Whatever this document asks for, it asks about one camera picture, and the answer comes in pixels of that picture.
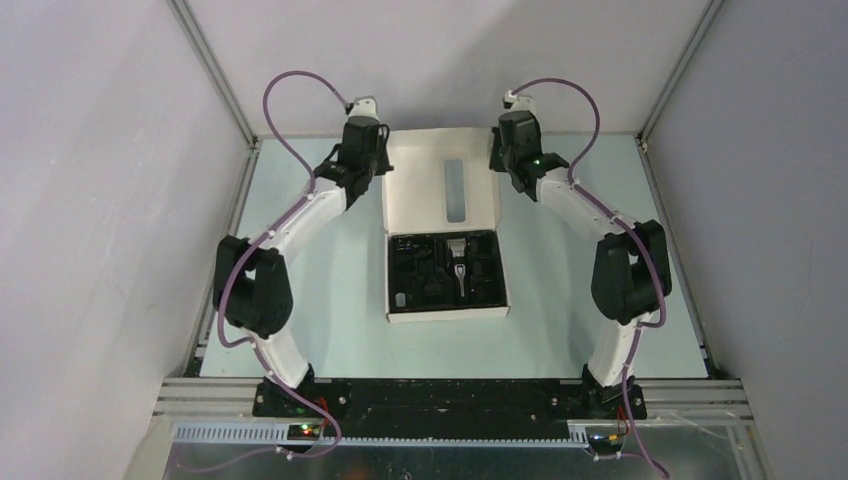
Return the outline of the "silver black hair clipper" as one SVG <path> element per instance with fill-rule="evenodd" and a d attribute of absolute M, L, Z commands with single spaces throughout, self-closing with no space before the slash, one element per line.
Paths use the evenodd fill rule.
<path fill-rule="evenodd" d="M 451 266 L 454 272 L 454 276 L 457 280 L 459 295 L 462 299 L 466 299 L 466 253 L 468 248 L 468 242 L 464 238 L 449 238 L 446 242 L 446 245 L 451 254 Z"/>

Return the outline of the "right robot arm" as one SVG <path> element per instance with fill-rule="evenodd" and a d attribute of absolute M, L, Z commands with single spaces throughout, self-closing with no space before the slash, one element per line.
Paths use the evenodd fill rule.
<path fill-rule="evenodd" d="M 604 398 L 629 392 L 642 334 L 667 320 L 672 285 L 663 226 L 636 221 L 585 188 L 572 163 L 544 152 L 539 121 L 530 111 L 502 114 L 494 132 L 491 169 L 594 242 L 590 294 L 609 322 L 584 366 L 583 382 Z"/>

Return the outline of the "white storage box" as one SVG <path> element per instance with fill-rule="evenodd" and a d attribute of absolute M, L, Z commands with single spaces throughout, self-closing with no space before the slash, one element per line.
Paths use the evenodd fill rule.
<path fill-rule="evenodd" d="M 501 202 L 496 173 L 489 169 L 492 145 L 489 128 L 392 131 L 387 151 L 393 170 L 382 182 L 386 239 L 494 231 L 501 220 Z M 462 165 L 462 222 L 448 220 L 448 161 Z"/>

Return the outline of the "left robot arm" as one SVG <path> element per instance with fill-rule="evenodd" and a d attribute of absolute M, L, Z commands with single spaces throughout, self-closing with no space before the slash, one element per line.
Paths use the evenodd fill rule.
<path fill-rule="evenodd" d="M 311 366 L 288 326 L 294 307 L 289 266 L 322 228 L 341 216 L 367 191 L 372 180 L 391 171 L 388 125 L 355 114 L 342 139 L 310 172 L 304 192 L 277 220 L 253 237 L 228 235 L 218 244 L 213 307 L 218 325 L 230 325 L 243 337 L 226 348 L 249 344 L 266 376 L 297 388 Z"/>

